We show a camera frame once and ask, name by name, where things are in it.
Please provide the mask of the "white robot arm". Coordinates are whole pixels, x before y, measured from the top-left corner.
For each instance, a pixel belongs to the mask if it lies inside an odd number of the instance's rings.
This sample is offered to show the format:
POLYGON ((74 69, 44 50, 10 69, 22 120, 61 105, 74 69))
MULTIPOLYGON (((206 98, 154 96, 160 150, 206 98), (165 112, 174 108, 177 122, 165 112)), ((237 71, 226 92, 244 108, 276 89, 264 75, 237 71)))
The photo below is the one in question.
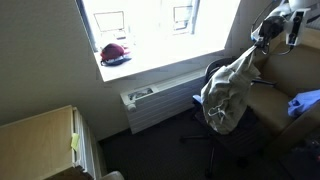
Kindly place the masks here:
POLYGON ((285 33, 285 43, 289 47, 282 52, 285 55, 301 43, 305 26, 320 17, 320 0, 272 0, 268 7, 276 2, 279 4, 257 28, 254 26, 258 18, 255 19, 251 26, 251 39, 257 49, 268 54, 270 42, 285 33))

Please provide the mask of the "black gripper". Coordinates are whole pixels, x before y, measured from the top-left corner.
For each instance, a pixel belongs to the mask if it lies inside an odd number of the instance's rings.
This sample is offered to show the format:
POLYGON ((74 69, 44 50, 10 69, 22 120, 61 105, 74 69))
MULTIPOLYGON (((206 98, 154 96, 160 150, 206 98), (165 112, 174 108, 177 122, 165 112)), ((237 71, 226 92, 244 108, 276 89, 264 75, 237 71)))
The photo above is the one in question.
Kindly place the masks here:
POLYGON ((270 41, 284 30, 285 18, 282 16, 267 17, 261 25, 259 36, 264 41, 270 41))

